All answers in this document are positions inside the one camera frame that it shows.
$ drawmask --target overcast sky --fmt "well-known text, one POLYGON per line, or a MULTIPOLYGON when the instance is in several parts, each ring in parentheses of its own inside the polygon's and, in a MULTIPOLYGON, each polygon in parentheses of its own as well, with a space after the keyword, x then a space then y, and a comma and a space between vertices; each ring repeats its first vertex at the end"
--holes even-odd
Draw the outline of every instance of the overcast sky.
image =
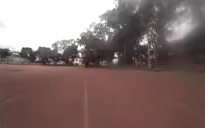
POLYGON ((51 47, 75 39, 113 0, 0 0, 0 47, 51 47))

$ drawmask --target foliage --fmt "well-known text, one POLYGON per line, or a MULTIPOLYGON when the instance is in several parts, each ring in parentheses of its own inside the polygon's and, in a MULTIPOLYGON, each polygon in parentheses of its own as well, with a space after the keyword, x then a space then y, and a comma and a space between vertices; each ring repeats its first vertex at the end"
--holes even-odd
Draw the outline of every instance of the foliage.
POLYGON ((29 47, 23 47, 20 52, 20 56, 35 61, 36 53, 29 47))
POLYGON ((41 60, 53 58, 58 55, 56 52, 52 51, 50 48, 47 47, 39 47, 37 50, 37 54, 41 60))
POLYGON ((69 58, 74 59, 74 58, 78 57, 78 49, 77 49, 77 47, 78 46, 75 45, 75 44, 72 44, 72 45, 68 46, 64 50, 64 52, 63 52, 64 58, 66 58, 66 59, 69 59, 69 58))
POLYGON ((10 50, 9 49, 3 49, 3 48, 0 48, 0 57, 1 58, 6 58, 6 57, 8 57, 8 56, 10 56, 11 55, 11 52, 10 52, 10 50))

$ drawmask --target building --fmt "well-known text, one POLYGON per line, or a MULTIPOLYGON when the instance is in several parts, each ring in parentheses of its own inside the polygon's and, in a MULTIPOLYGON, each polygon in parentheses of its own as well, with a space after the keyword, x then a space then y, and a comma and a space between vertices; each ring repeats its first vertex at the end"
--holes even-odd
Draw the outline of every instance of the building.
POLYGON ((10 56, 7 57, 9 64, 28 64, 30 60, 20 56, 18 52, 12 52, 10 56))

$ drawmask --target dirt field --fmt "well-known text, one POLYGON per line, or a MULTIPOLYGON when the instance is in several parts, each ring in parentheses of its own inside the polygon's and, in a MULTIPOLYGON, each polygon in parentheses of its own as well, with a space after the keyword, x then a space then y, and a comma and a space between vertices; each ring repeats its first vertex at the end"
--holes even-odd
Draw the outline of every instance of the dirt field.
POLYGON ((205 128, 205 73, 0 65, 0 128, 205 128))

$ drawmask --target sky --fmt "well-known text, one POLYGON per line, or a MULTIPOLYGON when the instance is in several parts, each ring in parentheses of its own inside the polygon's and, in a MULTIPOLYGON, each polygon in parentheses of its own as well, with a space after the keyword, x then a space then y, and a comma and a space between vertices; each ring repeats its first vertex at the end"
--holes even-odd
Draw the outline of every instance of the sky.
POLYGON ((0 48, 37 49, 78 38, 113 0, 0 0, 0 48))

